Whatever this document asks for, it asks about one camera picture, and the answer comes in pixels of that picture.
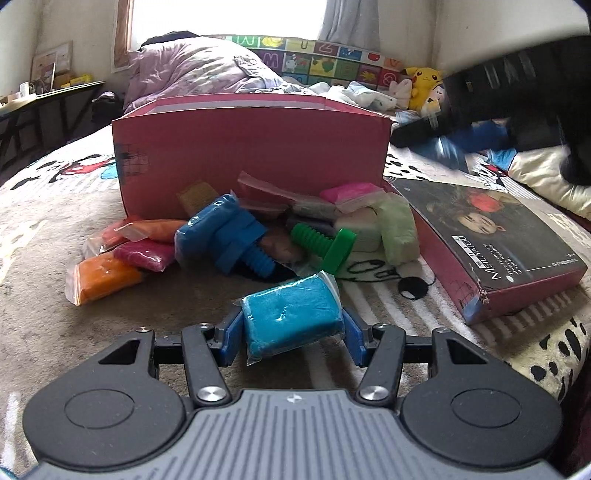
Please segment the teal clay packet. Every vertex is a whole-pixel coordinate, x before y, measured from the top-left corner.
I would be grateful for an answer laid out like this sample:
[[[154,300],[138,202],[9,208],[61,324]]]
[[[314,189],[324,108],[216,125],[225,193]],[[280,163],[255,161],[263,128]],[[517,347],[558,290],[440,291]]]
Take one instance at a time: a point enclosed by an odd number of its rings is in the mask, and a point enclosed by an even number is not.
[[[235,300],[249,365],[345,332],[335,276],[325,271]]]

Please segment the portrait printed box lid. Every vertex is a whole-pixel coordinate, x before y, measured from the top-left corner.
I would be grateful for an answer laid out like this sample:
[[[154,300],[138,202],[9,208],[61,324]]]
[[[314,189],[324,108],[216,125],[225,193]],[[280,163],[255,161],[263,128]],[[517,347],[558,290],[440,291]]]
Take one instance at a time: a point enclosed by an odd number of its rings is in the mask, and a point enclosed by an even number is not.
[[[398,178],[421,255],[469,325],[511,315],[577,286],[587,265],[514,196]]]

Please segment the orange clay packet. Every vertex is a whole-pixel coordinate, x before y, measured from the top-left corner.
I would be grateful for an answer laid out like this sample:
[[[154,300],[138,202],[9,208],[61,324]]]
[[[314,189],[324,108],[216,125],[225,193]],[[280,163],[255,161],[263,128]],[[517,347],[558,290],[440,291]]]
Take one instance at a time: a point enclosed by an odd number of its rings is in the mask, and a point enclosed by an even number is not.
[[[75,306],[105,298],[141,283],[143,274],[132,265],[104,253],[81,261],[66,275],[64,293]]]
[[[85,258],[109,252],[126,242],[152,240],[172,244],[176,231],[185,225],[184,220],[144,220],[136,216],[118,220],[88,237],[82,247]]]

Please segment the blue cream duvet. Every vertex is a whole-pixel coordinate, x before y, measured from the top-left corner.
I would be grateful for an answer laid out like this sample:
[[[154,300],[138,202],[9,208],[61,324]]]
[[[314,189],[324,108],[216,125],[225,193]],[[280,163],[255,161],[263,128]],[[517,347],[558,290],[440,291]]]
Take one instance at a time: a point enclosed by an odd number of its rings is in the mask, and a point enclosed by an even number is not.
[[[517,155],[507,173],[552,204],[590,219],[590,164],[565,146],[519,151],[505,125],[492,120],[458,130],[449,139],[467,153],[514,148]]]

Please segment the white bunny plush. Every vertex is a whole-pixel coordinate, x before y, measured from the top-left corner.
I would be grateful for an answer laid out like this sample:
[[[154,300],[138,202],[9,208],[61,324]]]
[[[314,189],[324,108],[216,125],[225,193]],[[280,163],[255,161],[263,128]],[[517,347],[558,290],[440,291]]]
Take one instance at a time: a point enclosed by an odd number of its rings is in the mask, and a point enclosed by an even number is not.
[[[407,110],[410,100],[412,98],[413,82],[409,78],[405,78],[400,82],[392,80],[389,85],[389,94],[397,101],[396,107],[398,109]]]

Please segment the pink clay packet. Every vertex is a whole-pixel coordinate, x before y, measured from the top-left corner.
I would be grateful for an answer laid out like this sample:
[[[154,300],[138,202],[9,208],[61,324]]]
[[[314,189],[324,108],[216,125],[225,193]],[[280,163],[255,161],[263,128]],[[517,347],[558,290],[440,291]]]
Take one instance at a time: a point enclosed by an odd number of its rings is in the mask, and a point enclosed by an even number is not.
[[[322,200],[333,203],[342,214],[349,214],[370,207],[386,196],[383,188],[373,183],[349,183],[322,190]]]

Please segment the white clay packet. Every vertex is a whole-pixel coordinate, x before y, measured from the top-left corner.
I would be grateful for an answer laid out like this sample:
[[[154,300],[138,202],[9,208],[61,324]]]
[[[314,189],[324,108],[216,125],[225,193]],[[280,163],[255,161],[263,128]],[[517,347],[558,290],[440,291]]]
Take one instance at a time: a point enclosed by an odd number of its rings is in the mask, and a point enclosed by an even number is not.
[[[382,244],[378,216],[372,208],[363,208],[339,217],[335,220],[335,230],[341,229],[348,229],[356,234],[356,243],[353,246],[355,252],[374,252]]]

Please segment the magenta clay packet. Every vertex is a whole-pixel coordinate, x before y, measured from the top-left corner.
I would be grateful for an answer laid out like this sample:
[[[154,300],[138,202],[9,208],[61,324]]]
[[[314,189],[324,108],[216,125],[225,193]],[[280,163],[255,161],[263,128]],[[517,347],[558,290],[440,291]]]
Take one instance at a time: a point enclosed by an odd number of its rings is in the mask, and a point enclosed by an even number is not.
[[[161,273],[175,261],[174,246],[150,239],[124,243],[113,251],[113,256],[134,267]]]

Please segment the green toy bolt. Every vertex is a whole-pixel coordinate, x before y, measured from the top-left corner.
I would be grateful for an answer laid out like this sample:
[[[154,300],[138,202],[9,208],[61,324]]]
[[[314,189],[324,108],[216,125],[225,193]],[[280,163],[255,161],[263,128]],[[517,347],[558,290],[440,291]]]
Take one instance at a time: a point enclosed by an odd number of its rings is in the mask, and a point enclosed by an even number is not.
[[[356,233],[339,229],[335,238],[329,238],[304,223],[297,223],[290,231],[290,239],[308,253],[322,260],[321,269],[335,275],[346,263],[356,244]]]

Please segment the blue toy bolt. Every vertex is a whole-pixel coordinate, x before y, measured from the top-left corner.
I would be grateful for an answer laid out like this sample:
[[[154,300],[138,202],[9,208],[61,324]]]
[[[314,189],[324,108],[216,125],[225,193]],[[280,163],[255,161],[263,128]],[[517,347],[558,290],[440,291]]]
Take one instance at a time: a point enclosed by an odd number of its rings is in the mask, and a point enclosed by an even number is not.
[[[269,278],[276,261],[259,247],[267,228],[239,205],[233,194],[224,194],[177,229],[174,254],[181,265],[191,265],[208,256],[228,275],[242,262],[256,276]]]

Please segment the red cardboard shoe box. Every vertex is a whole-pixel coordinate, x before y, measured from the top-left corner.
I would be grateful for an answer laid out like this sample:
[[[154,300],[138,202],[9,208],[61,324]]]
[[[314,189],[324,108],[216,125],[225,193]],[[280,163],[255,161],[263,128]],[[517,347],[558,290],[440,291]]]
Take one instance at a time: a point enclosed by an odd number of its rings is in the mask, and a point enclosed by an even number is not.
[[[322,96],[204,94],[158,99],[111,124],[125,211],[184,218],[181,195],[217,193],[242,172],[304,195],[382,181],[389,118]]]

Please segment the grey curtain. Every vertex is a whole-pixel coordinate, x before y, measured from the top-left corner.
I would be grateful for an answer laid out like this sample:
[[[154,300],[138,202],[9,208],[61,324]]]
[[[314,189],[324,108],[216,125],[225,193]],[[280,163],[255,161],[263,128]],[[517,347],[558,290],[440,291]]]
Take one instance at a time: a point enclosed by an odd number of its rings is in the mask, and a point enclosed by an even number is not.
[[[377,0],[328,0],[318,39],[379,50],[381,41]]]

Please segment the alphabet foam mat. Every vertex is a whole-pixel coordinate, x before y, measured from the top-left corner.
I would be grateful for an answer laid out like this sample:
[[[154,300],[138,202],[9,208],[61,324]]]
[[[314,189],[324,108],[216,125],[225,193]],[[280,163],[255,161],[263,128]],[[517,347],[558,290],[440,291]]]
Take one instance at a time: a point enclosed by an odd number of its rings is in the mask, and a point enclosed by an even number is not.
[[[270,36],[223,35],[249,49],[281,76],[304,85],[327,82],[346,86],[356,81],[370,89],[387,91],[405,78],[401,61],[382,53],[321,40]]]

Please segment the mickey mouse bed blanket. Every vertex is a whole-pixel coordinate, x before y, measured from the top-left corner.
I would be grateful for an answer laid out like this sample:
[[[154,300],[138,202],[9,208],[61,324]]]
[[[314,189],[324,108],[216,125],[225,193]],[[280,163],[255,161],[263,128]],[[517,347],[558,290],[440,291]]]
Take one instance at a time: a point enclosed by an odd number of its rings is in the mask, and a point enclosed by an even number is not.
[[[249,272],[223,275],[207,259],[160,273],[82,305],[72,303],[76,266],[105,245],[124,218],[112,134],[103,128],[40,158],[1,188],[1,464],[35,465],[21,418],[43,386],[144,327],[161,336],[215,323],[259,290]],[[562,404],[554,459],[566,474],[590,463],[590,282],[476,326],[464,323],[427,262],[393,267],[381,251],[353,253],[339,277],[342,299],[368,323],[412,335],[448,327],[507,361]]]

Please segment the pink quilt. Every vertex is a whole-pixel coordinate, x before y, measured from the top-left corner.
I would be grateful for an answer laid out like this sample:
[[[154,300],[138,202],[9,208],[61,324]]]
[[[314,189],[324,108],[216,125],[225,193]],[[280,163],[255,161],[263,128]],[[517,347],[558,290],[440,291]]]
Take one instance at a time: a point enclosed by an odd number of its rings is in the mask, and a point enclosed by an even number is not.
[[[286,84],[249,49],[216,38],[155,43],[130,59],[127,113],[160,98],[276,90]]]

